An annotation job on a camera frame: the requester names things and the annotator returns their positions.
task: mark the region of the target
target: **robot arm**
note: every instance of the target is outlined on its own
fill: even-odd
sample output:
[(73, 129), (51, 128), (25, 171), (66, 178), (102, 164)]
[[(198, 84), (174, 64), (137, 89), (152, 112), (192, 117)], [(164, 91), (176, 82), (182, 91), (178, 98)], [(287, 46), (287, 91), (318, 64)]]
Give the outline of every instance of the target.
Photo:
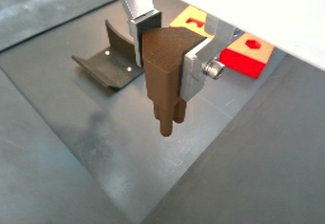
[[(138, 66), (144, 66), (144, 61), (146, 62), (149, 98), (154, 102), (156, 117), (161, 120), (162, 134), (169, 136), (173, 120), (184, 121), (186, 102), (204, 88), (207, 76), (217, 79), (221, 75), (224, 64), (217, 61), (219, 54), (235, 40), (236, 28), (209, 15), (207, 32), (215, 35), (213, 39), (203, 38), (198, 44), (189, 43), (188, 40), (193, 36), (186, 31), (161, 29), (162, 14), (154, 9), (153, 0), (121, 0), (121, 2), (129, 15)], [(154, 35), (146, 35), (150, 28), (157, 29)], [(180, 32), (178, 36), (170, 39), (174, 32)], [(172, 50), (174, 57), (162, 59), (162, 56), (152, 56), (153, 53), (162, 54), (160, 49)], [(180, 54), (184, 57), (181, 65), (178, 65)], [(172, 62), (176, 69), (166, 68), (165, 64), (169, 63), (166, 60), (176, 61), (176, 64)]]

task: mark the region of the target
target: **yellow block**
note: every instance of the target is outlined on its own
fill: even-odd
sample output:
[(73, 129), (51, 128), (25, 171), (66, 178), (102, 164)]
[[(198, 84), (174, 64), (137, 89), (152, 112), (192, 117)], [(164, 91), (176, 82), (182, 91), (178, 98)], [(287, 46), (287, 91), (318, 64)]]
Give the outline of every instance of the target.
[(193, 6), (189, 6), (169, 26), (172, 28), (185, 27), (197, 32), (204, 37), (213, 38), (213, 35), (205, 31), (207, 18), (208, 13), (205, 11)]

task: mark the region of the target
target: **hole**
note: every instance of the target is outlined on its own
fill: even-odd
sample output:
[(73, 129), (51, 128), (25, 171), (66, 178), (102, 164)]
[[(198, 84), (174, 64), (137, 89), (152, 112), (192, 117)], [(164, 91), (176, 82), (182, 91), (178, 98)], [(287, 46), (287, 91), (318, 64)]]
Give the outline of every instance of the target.
[(263, 47), (263, 44), (253, 39), (249, 39), (245, 43), (252, 49), (260, 49)]
[(188, 23), (194, 23), (197, 25), (197, 27), (200, 27), (200, 28), (204, 27), (204, 25), (205, 25), (205, 22), (203, 22), (194, 18), (190, 18), (190, 17), (188, 19)]

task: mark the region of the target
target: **gray table surface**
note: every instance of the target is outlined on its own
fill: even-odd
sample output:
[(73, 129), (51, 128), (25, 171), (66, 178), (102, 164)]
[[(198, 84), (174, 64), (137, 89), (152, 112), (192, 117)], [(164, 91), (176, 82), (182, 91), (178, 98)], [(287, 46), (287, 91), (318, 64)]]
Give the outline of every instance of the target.
[[(154, 0), (164, 24), (188, 6)], [(49, 126), (86, 166), (110, 201), (140, 223), (194, 163), (285, 57), (277, 50), (257, 81), (227, 70), (188, 104), (186, 122), (160, 133), (144, 76), (118, 93), (105, 89), (71, 60), (109, 44), (105, 20), (128, 34), (113, 3), (0, 54), (0, 66)]]
[(0, 223), (129, 223), (0, 72)]
[(285, 58), (144, 224), (325, 222), (324, 85)]

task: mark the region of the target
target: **metal bracket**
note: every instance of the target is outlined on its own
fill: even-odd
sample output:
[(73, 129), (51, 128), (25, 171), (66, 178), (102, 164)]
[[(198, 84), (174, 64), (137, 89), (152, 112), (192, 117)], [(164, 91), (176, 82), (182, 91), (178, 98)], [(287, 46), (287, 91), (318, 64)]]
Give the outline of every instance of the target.
[(235, 40), (236, 28), (211, 15), (207, 29), (215, 38), (207, 39), (185, 56), (181, 97), (186, 101), (203, 90), (207, 75), (220, 77), (224, 65), (217, 61), (219, 54)]
[(130, 34), (136, 41), (138, 66), (142, 61), (142, 33), (150, 28), (162, 27), (162, 14), (154, 8), (153, 0), (120, 0), (129, 16)]

